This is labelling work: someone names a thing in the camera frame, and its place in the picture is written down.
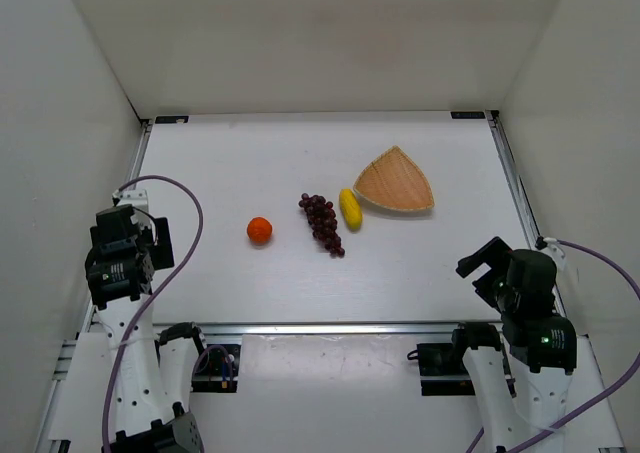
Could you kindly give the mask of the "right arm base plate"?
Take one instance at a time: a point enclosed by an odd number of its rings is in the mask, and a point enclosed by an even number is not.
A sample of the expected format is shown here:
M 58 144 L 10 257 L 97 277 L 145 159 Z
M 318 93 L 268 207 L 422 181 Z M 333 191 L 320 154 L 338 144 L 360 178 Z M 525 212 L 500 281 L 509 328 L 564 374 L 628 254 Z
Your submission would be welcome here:
M 406 358 L 418 366 L 423 397 L 475 395 L 470 376 L 452 343 L 420 343 Z

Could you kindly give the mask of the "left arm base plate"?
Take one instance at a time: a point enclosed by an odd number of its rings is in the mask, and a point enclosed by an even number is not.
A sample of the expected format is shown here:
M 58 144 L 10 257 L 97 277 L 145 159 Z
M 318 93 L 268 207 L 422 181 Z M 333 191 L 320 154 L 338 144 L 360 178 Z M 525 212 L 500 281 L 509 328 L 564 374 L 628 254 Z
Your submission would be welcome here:
M 241 360 L 240 344 L 223 344 L 226 353 L 212 349 L 195 363 L 191 380 L 194 393 L 236 393 Z

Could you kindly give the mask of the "dark red fake grapes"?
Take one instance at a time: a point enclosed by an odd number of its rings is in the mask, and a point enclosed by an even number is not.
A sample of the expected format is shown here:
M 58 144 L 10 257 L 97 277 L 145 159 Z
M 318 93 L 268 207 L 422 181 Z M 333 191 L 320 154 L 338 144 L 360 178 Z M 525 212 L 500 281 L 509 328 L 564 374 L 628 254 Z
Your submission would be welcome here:
M 344 257 L 345 250 L 337 232 L 338 223 L 333 203 L 324 196 L 303 193 L 298 206 L 306 216 L 315 241 L 332 257 Z

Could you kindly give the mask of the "orange fake fruit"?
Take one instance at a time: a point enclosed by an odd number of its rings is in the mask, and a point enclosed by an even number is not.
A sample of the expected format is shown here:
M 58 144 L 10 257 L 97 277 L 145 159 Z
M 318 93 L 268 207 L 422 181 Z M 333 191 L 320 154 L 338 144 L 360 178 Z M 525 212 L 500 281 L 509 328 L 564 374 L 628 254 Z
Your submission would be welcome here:
M 273 227 L 266 218 L 254 217 L 249 221 L 246 233 L 251 243 L 264 245 L 271 240 Z

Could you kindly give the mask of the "yellow fake lemon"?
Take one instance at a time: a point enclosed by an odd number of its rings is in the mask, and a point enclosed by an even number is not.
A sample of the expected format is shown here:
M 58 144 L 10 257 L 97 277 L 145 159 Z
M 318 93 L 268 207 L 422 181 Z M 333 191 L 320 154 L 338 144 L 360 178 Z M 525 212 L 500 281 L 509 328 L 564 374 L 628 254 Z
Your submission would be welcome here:
M 361 206 L 350 189 L 342 189 L 339 194 L 339 205 L 344 221 L 351 231 L 358 231 L 363 222 Z

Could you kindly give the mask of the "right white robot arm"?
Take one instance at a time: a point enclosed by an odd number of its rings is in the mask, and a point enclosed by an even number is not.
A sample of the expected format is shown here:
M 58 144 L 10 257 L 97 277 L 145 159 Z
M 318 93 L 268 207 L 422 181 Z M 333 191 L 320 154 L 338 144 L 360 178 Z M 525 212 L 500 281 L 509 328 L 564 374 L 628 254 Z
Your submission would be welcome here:
M 418 365 L 422 393 L 473 394 L 489 452 L 562 452 L 556 423 L 577 368 L 577 335 L 555 308 L 556 264 L 494 237 L 456 272 L 466 278 L 481 266 L 474 291 L 501 324 L 461 322 L 449 342 L 417 344 L 407 358 Z

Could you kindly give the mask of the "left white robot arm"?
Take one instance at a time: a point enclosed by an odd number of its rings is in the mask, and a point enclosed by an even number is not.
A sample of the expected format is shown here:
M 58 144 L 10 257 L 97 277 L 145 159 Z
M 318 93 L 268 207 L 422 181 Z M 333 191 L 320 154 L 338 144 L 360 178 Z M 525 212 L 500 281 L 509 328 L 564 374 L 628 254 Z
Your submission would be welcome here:
M 148 303 L 155 271 L 174 265 L 167 220 L 124 204 L 97 213 L 90 233 L 86 279 L 112 360 L 103 451 L 203 451 L 189 396 L 204 337 L 190 322 L 155 333 Z

